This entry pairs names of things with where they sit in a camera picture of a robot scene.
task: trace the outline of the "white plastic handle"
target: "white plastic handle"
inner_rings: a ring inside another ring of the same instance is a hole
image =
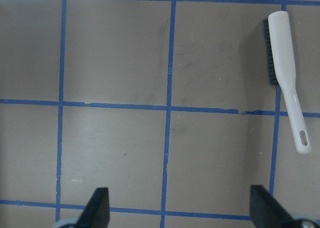
[[[283,96],[288,111],[295,148],[298,153],[307,154],[311,151],[311,145],[297,92],[295,89],[288,92],[284,91]]]
[[[311,144],[296,92],[296,65],[289,15],[278,11],[268,17],[276,79],[283,91],[297,152],[307,154]]]

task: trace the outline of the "scrub brush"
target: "scrub brush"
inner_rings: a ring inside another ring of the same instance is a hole
[[[282,89],[297,152],[307,154],[311,151],[311,145],[296,91],[289,15],[285,11],[272,13],[263,24],[269,81],[274,85],[279,84]]]

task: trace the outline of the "floor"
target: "floor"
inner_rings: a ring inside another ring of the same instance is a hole
[[[312,152],[268,82],[290,16]],[[249,188],[320,219],[320,0],[0,0],[0,227],[109,187],[116,227],[253,227]]]

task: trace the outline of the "dark bristles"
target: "dark bristles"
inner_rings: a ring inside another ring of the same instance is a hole
[[[263,33],[264,33],[264,40],[265,40],[265,47],[266,47],[266,58],[267,58],[269,82],[272,85],[279,85],[276,77],[276,72],[275,72],[274,59],[272,56],[268,19],[265,19],[263,21]]]

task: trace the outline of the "hanging hole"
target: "hanging hole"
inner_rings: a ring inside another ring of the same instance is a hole
[[[301,138],[302,145],[303,146],[307,146],[308,145],[308,141],[307,141],[306,133],[303,130],[300,131],[300,138]]]

